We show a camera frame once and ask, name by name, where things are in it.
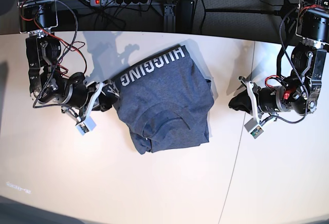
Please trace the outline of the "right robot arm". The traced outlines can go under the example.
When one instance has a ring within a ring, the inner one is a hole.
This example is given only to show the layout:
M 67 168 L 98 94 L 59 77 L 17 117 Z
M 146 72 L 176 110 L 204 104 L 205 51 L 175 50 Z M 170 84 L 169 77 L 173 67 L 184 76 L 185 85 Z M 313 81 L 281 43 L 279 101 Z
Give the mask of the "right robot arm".
M 75 35 L 69 43 L 52 29 L 59 25 L 58 7 L 69 6 L 64 0 L 17 0 L 17 6 L 20 32 L 28 34 L 25 43 L 33 108 L 59 106 L 75 121 L 80 134 L 91 132 L 96 127 L 91 112 L 109 110 L 116 96 L 110 92 L 109 80 L 88 84 L 84 71 L 67 75 L 64 57 L 70 51 L 81 51 L 75 46 Z

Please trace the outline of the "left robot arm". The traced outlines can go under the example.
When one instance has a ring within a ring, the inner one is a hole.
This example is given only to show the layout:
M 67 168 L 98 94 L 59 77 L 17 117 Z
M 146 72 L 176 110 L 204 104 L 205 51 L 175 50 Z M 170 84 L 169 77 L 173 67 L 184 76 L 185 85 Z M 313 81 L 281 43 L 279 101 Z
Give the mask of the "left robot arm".
M 229 107 L 252 116 L 245 129 L 257 138 L 267 124 L 281 119 L 279 113 L 294 110 L 305 118 L 317 108 L 328 47 L 328 0 L 299 0 L 281 24 L 297 13 L 296 36 L 302 40 L 287 54 L 288 40 L 280 40 L 277 73 L 264 80 L 265 86 L 240 76 L 245 91 L 231 99 Z

